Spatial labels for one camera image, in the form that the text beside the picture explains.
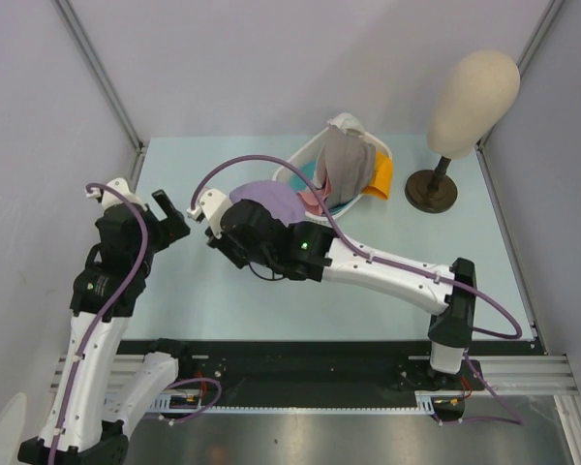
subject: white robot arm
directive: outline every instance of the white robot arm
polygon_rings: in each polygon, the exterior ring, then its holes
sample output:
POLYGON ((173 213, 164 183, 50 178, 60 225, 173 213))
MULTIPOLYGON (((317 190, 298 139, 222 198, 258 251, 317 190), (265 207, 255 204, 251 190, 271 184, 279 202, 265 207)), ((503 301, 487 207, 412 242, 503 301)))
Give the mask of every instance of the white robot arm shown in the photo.
POLYGON ((74 282, 74 315, 63 375, 41 434, 20 446, 17 458, 23 463, 123 463, 129 438, 149 406, 177 377, 189 378, 192 371, 187 345, 161 339, 134 378, 104 406, 116 350, 136 299, 144 290, 153 257, 190 229, 163 191, 153 194, 167 214, 162 221, 129 190, 124 179, 110 181, 105 189, 93 190, 89 197, 97 199, 104 209, 103 217, 96 222, 101 241, 91 249, 84 271, 74 282), (148 243, 138 272, 99 319, 102 307, 137 263, 142 242, 134 214, 110 191, 136 208, 144 221, 148 243))
POLYGON ((310 279, 354 284, 402 298, 432 315, 428 337, 432 341, 431 366, 456 374, 465 349, 472 341, 475 297, 441 281, 459 280, 474 286, 474 264, 458 259, 452 266, 397 257, 350 239, 360 257, 325 226, 301 222, 284 226, 255 201, 233 204, 217 189, 202 191, 197 207, 187 211, 209 223, 208 245, 219 249, 237 267, 256 263, 291 280, 310 279), (383 264, 398 264, 431 272, 437 279, 383 264))

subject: pink cloth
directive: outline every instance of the pink cloth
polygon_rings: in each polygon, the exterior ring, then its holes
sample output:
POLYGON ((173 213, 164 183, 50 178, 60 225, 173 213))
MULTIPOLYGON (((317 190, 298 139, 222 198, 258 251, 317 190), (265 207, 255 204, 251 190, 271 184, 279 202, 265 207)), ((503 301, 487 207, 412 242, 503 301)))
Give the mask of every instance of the pink cloth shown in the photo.
MULTIPOLYGON (((317 193, 319 194, 319 196, 321 196, 321 198, 324 201, 327 199, 327 196, 331 193, 331 184, 329 183, 328 178, 325 179, 324 188, 319 189, 317 193)), ((303 202, 304 206, 306 207, 306 211, 308 213, 311 213, 315 216, 322 216, 322 208, 319 205, 319 201, 317 201, 317 198, 314 196, 312 191, 297 192, 297 195, 303 202)))

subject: orange cloth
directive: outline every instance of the orange cloth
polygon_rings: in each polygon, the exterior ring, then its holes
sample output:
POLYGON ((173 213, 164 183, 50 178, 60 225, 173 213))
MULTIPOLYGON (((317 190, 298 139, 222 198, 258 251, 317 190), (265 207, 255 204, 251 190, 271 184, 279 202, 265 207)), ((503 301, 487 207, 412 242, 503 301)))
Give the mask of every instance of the orange cloth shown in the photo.
POLYGON ((389 189, 391 188, 391 180, 393 177, 394 162, 384 153, 377 152, 375 172, 372 175, 370 183, 363 188, 361 193, 386 201, 389 199, 389 189))

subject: gray cloth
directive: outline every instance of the gray cloth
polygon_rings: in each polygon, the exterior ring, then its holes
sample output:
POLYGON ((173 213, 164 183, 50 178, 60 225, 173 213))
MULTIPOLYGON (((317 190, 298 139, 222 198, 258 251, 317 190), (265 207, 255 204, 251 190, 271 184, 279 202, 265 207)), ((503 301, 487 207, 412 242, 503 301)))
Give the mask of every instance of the gray cloth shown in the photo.
POLYGON ((327 172, 331 192, 327 207, 347 203, 358 196, 372 180, 377 163, 377 149, 353 134, 329 126, 317 161, 317 172, 327 172))

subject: black stand base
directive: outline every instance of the black stand base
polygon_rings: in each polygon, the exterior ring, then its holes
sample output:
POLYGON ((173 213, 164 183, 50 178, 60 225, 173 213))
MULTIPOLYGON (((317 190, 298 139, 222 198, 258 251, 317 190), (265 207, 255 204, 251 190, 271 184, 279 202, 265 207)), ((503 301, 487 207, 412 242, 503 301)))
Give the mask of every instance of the black stand base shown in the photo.
POLYGON ((415 172, 407 180, 405 196, 411 205, 426 213, 443 213, 448 211, 456 202, 458 189, 448 176, 444 176, 434 192, 428 186, 433 181, 433 170, 415 172))

